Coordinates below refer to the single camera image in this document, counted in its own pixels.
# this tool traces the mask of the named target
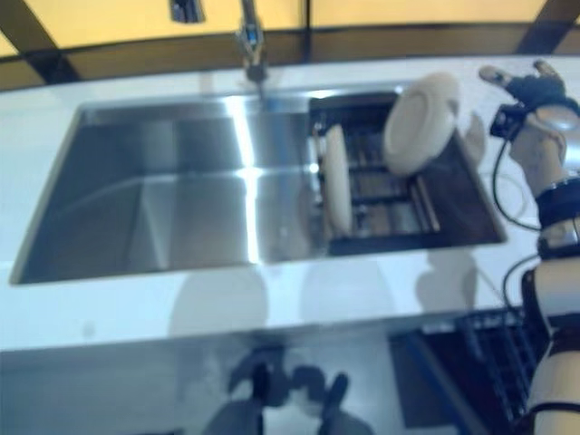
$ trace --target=white countertop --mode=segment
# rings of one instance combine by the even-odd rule
[[[510,99],[478,79],[492,63],[531,72],[533,58],[450,58],[335,63],[272,68],[277,89],[408,81],[435,71],[461,83],[459,129],[487,132],[495,110]],[[571,95],[580,96],[580,59],[549,61]],[[237,93],[241,69],[165,74],[0,93],[0,351],[161,339],[204,334],[433,314],[501,306],[498,291],[509,266],[534,252],[536,235],[504,224],[507,243],[411,251],[275,266],[221,268],[92,279],[47,285],[8,280],[57,150],[76,108],[85,102]],[[472,124],[472,116],[482,123]],[[488,189],[499,141],[487,134],[478,171]],[[508,210],[534,222],[536,206],[520,169],[502,167]],[[512,298],[518,300],[517,279]]]

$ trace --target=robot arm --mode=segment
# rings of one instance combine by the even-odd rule
[[[580,109],[547,64],[539,76],[512,77],[486,66],[481,78],[516,100],[500,106],[491,134],[512,142],[538,205],[542,262],[522,279],[526,319],[540,322],[550,345],[528,399],[535,434],[580,434]]]

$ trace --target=wire rack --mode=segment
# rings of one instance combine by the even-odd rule
[[[351,238],[422,235],[440,224],[421,176],[392,175],[382,160],[380,123],[343,125],[353,205]],[[320,174],[324,186],[324,172]],[[330,227],[326,234],[334,238]]]
[[[541,329],[524,321],[519,310],[470,314],[458,320],[469,351],[482,363],[507,421],[526,412],[534,370],[547,346]]]

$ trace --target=white plate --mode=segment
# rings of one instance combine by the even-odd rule
[[[439,156],[455,130],[458,111],[459,83],[446,72],[407,88],[384,129],[382,155],[389,171],[407,176]]]
[[[343,127],[334,125],[325,137],[324,191],[328,217],[337,236],[349,236],[353,228],[353,206]]]

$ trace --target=faucet spout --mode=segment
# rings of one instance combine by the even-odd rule
[[[242,24],[236,33],[237,41],[244,55],[246,77],[261,89],[267,77],[266,48],[264,32],[256,14],[254,0],[241,0]]]
[[[254,0],[240,1],[242,23],[236,32],[236,39],[244,56],[246,77],[256,84],[260,99],[263,100],[263,83],[267,78],[264,32],[256,13]],[[186,24],[205,21],[201,0],[169,0],[169,5],[173,21]]]

